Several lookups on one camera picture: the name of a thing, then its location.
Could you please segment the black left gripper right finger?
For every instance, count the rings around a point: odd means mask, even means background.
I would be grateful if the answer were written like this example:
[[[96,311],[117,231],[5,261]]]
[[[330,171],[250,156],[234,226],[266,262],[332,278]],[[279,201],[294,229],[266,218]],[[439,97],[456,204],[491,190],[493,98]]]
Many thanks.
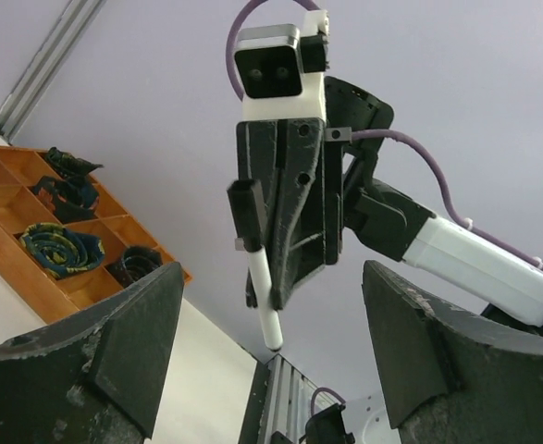
[[[378,261],[364,305],[389,424],[403,443],[543,443],[543,336],[415,286]]]

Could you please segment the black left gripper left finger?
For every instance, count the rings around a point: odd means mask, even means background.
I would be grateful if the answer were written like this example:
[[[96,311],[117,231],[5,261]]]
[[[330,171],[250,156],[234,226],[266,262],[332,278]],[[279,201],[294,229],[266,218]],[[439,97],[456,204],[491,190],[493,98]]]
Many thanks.
[[[143,443],[179,321],[170,263],[115,295],[0,344],[0,443]]]

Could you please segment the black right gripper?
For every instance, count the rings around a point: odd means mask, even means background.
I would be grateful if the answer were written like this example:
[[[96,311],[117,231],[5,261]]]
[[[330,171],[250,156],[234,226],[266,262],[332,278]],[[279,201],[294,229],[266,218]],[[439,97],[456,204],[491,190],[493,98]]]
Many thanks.
[[[329,135],[317,117],[236,128],[237,237],[247,251],[265,248],[277,310],[339,257],[342,149]]]

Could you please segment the black capped marker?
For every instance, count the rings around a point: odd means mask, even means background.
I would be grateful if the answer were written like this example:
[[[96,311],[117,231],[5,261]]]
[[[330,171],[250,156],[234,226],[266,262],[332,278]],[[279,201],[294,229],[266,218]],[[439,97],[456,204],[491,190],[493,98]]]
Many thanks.
[[[249,275],[266,347],[278,352],[284,343],[278,312],[271,303],[272,278],[265,250],[265,200],[261,183],[237,179],[227,190],[237,237],[247,253]]]

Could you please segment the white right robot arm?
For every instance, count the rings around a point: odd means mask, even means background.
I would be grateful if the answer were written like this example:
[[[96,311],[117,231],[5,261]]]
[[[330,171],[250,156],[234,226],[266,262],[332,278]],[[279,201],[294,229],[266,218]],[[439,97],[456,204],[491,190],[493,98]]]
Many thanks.
[[[249,257],[247,303],[269,350],[283,344],[279,312],[300,284],[337,262],[345,229],[370,250],[485,301],[487,317],[543,336],[543,262],[459,217],[437,162],[391,128],[390,105],[333,77],[289,83],[254,74],[242,109],[239,177],[228,197]],[[426,161],[446,216],[376,178],[387,139]]]

